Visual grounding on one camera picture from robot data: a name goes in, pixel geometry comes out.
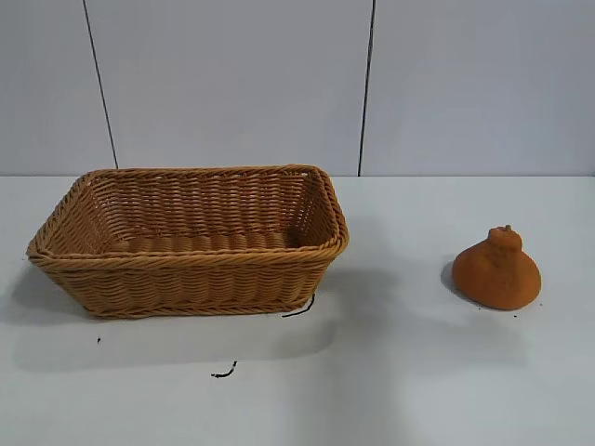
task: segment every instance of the white table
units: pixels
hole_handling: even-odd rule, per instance
[[[0,444],[595,444],[595,178],[336,178],[351,244],[309,312],[142,321],[28,264],[72,181],[0,178]],[[505,224],[543,276],[515,312],[444,269]]]

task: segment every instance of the wicker basket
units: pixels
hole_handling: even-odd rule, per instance
[[[95,316],[248,314],[303,306],[348,239],[316,167],[100,170],[27,254]]]

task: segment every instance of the panel seam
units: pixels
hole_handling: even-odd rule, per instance
[[[105,124],[108,127],[108,135],[110,137],[110,145],[112,146],[112,156],[115,168],[118,169],[118,158],[115,154],[115,145],[113,144],[112,125],[110,124],[110,114],[108,114],[108,107],[105,103],[105,95],[103,93],[103,83],[101,82],[101,72],[99,71],[99,64],[97,62],[97,51],[95,50],[95,41],[93,40],[93,33],[91,32],[91,22],[89,21],[89,11],[86,7],[86,0],[83,0],[83,10],[85,11],[86,30],[89,34],[89,43],[91,44],[91,53],[93,55],[93,62],[95,63],[95,74],[97,75],[97,82],[99,84],[99,94],[101,96],[101,104],[103,105],[103,113],[105,115]]]

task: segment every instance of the orange object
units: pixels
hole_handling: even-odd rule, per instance
[[[510,225],[491,229],[486,240],[459,254],[453,280],[470,299],[498,309],[522,308],[541,290],[539,269]]]

